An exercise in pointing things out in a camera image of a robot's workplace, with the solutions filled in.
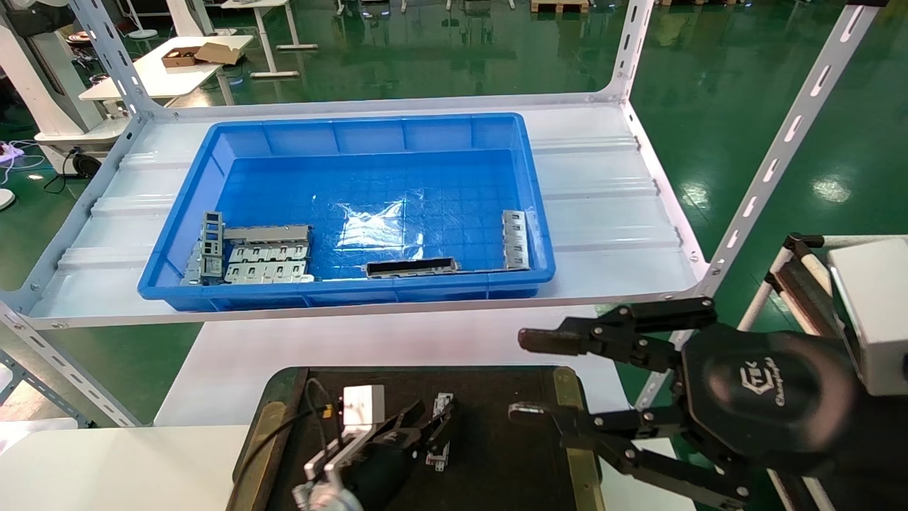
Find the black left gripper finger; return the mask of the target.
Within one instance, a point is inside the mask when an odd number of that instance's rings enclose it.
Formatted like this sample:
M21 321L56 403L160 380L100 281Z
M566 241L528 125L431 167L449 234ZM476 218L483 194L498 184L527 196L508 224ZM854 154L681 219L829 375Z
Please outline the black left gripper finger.
M416 400L389 418L383 426L383 444L396 449L420 449L423 443L421 420L425 413L424 402Z
M419 455L440 456L450 443L457 424L457 405L445 405L441 410L431 410L422 419L423 443Z

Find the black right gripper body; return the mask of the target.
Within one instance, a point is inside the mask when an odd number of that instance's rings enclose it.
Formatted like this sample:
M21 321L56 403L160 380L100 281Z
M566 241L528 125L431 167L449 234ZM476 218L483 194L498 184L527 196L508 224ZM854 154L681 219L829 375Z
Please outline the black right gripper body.
M685 343L681 362L691 418L720 446L801 475L836 465L860 400L859 378L836 341L713 324Z

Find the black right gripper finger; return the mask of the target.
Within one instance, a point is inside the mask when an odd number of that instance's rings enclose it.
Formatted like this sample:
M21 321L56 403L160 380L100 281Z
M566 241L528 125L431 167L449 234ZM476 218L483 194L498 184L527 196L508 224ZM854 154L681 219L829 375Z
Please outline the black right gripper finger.
M519 402L509 419L520 424L551 423L564 449L588 451L624 476L713 508L744 508L750 492L740 478L646 451L636 440L667 439L687 427L681 411L667 407L660 417L625 410L591 414L572 405Z
M566 317L554 329L522 328L518 344L531 353L594 355L665 374L680 368L681 353L655 334L698 330L715 323L714 301L706 297L620 304L595 318Z

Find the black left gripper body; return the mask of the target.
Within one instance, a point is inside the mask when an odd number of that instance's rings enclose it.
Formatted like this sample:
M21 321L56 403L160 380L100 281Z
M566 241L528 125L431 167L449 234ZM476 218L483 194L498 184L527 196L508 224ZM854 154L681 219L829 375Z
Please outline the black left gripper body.
M376 436L341 470L341 480L361 509L383 510L425 455L418 437Z

